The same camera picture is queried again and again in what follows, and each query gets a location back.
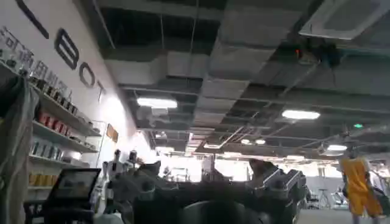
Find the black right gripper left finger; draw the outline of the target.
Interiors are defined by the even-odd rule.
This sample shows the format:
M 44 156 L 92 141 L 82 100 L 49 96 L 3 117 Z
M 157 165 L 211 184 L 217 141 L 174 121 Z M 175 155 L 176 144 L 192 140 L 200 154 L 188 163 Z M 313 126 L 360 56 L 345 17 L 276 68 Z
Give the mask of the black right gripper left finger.
M 116 174 L 112 180 L 113 200 L 134 201 L 143 193 L 153 192 L 160 166 L 161 161 L 156 161 Z

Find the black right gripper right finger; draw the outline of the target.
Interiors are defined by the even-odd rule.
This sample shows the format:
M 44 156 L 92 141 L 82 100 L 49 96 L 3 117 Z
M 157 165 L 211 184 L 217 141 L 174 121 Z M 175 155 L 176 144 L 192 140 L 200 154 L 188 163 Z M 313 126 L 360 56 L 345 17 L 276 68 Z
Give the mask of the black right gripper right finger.
M 305 198 L 307 178 L 302 171 L 284 172 L 270 161 L 250 159 L 249 201 L 256 208 L 296 208 Z

